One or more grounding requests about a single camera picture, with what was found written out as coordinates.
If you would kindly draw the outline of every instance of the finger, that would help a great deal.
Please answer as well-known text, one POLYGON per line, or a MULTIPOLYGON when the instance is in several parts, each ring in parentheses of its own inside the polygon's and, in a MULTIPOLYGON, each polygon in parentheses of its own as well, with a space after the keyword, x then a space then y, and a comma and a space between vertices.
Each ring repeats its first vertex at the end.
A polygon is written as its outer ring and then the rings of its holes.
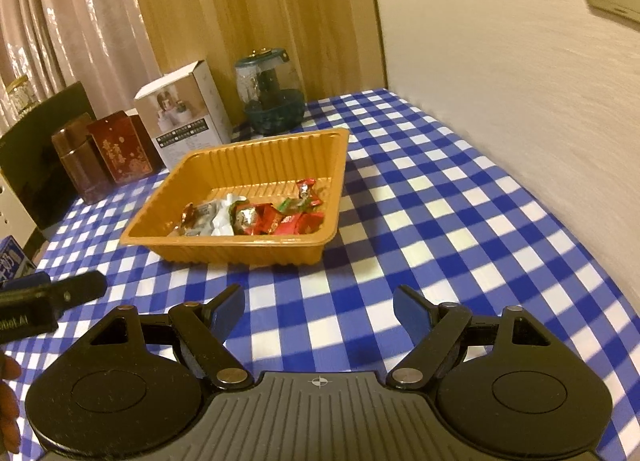
POLYGON ((20 416, 18 398, 4 381, 0 383, 0 414, 9 419, 17 419, 20 416))
POLYGON ((4 356, 4 365, 2 366, 2 377, 5 380, 15 380, 20 378, 22 368, 11 356, 4 356))
POLYGON ((0 418, 0 431, 4 440, 4 448, 13 454, 17 454, 20 449, 20 429, 18 424, 5 417, 0 418))

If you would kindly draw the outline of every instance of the white wall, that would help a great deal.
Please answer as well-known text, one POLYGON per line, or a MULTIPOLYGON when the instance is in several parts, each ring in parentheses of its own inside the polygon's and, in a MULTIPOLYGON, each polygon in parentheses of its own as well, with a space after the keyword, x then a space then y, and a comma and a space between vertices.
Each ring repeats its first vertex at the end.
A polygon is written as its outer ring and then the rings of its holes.
POLYGON ((378 0, 389 86, 533 192, 640 308, 640 32, 585 0, 378 0))

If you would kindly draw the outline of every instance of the tray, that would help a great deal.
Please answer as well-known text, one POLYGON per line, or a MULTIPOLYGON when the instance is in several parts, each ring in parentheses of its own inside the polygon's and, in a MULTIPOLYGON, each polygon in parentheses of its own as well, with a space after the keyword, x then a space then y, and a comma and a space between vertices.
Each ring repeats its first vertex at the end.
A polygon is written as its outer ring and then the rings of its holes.
POLYGON ((120 238, 180 263, 315 264, 338 230, 347 157, 345 128, 302 132, 193 152, 167 176, 120 238), (324 223, 308 235, 167 237, 188 203, 228 193, 257 203, 298 195, 296 181, 314 178, 324 223))

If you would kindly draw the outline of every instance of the blue box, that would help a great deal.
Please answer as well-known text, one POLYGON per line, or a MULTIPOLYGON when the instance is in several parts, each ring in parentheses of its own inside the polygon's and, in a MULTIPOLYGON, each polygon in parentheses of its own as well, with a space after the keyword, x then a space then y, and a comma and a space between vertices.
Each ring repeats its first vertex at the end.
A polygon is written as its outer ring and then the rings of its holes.
POLYGON ((0 282, 26 277, 36 270, 12 235, 0 241, 0 282))

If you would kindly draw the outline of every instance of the table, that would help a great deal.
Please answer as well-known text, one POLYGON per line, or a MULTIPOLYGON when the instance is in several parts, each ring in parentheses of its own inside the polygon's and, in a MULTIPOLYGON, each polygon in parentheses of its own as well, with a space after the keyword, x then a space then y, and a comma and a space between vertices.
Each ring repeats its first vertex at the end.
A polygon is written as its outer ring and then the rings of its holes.
MULTIPOLYGON (((76 202, 39 268, 53 279, 97 268, 110 288, 66 313, 56 333, 8 345, 24 367, 12 383, 20 401, 114 306, 163 313, 209 300, 232 282, 245 287, 247 302, 226 345, 254 375, 385 372, 412 348, 391 301, 393 288, 408 284, 435 303, 460 301, 478 314, 526 307, 607 383, 614 412, 599 453, 624 460, 640 443, 640 319, 589 252, 504 170, 385 89, 313 102, 299 130, 332 126, 351 130, 349 158, 340 229, 315 266, 189 267, 120 247, 127 221, 166 172, 97 205, 76 202)), ((19 424, 18 458, 35 459, 40 446, 25 420, 19 424)))

